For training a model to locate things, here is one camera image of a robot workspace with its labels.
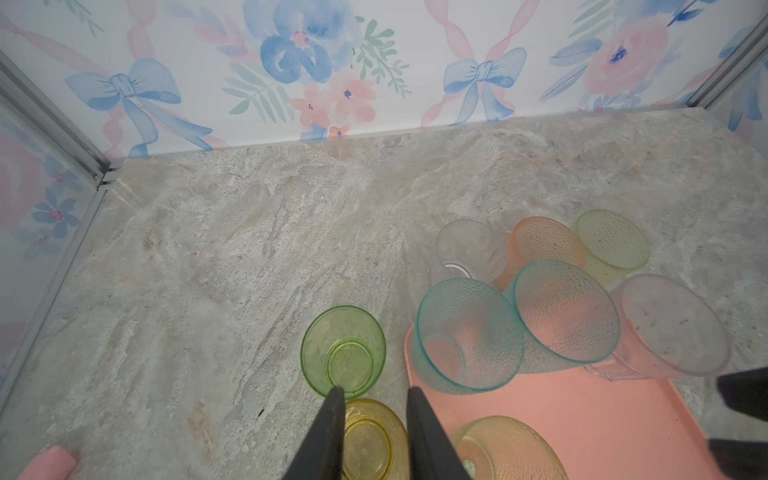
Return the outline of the yellow-green textured cup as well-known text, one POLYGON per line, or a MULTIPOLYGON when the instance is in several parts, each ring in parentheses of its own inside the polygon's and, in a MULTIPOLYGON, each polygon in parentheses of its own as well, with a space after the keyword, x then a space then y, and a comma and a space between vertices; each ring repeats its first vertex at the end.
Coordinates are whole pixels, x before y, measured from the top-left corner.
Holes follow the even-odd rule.
POLYGON ((527 424, 506 416, 474 420, 452 438, 471 479, 567 479, 552 447, 527 424))

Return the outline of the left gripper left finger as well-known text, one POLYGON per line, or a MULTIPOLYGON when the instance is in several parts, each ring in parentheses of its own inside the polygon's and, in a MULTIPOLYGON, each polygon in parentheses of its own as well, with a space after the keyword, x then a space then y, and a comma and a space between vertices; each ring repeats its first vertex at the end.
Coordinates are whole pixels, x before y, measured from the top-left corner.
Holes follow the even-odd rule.
POLYGON ((344 390, 333 387, 283 479, 342 479, 344 428, 344 390))

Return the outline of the clear textured cup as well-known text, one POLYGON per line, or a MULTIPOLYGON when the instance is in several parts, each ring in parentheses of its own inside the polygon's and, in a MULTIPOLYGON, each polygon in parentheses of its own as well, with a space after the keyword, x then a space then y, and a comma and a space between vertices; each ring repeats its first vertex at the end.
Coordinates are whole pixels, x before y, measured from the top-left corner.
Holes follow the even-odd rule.
POLYGON ((610 292, 620 317, 614 353, 586 370, 610 381, 713 377, 730 361, 731 338, 716 312, 683 284, 656 274, 610 292))

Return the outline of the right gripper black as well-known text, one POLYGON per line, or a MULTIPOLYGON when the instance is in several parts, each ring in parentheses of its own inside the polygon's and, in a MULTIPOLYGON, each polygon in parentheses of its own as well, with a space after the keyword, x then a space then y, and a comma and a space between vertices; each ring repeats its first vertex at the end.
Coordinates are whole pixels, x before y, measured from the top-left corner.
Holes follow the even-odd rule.
MULTIPOLYGON (((768 368, 719 376, 718 392, 729 409, 768 421, 768 368)), ((768 444, 709 439, 709 450, 721 472, 734 480, 767 480, 768 444)))

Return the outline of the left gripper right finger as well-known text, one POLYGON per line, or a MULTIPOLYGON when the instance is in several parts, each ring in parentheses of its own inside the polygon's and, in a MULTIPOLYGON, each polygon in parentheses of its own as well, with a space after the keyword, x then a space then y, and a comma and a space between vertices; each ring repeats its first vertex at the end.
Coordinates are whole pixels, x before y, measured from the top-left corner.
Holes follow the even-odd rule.
POLYGON ((408 390, 406 417, 412 479, 470 479, 420 387, 408 390))

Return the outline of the tall teal textured cup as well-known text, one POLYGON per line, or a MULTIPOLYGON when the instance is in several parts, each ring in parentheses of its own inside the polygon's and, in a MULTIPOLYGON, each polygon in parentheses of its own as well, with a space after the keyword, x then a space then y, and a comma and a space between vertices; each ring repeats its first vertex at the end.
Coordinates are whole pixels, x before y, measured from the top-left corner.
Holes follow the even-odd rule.
POLYGON ((497 390, 519 372, 525 328, 490 285, 451 278, 425 294, 412 333, 413 366, 429 388, 451 395, 497 390))

